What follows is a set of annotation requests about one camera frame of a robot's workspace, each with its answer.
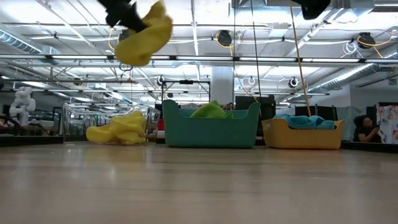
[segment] yellow bin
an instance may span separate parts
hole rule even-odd
[[[335,121],[334,130],[302,130],[289,128],[285,119],[262,121],[267,147],[279,149],[339,149],[344,121]]]

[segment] person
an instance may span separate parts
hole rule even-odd
[[[381,143],[381,137],[377,134],[380,128],[374,128],[372,120],[366,115],[356,117],[354,124],[356,126],[354,142]]]

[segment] teal basket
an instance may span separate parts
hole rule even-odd
[[[166,145],[170,147],[252,148],[256,143],[260,104],[234,110],[234,119],[190,118],[195,110],[163,101]]]

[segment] white figure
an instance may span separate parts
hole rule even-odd
[[[30,94],[33,92],[31,87],[20,87],[15,93],[15,100],[10,107],[10,116],[17,116],[19,114],[19,124],[21,126],[28,125],[29,112],[33,112],[36,109],[36,101],[30,98]]]

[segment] light blue towel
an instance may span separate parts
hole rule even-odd
[[[279,114],[274,119],[285,119],[290,128],[294,129],[321,129],[321,130],[334,130],[334,121],[325,121],[319,116],[292,116],[289,114]]]

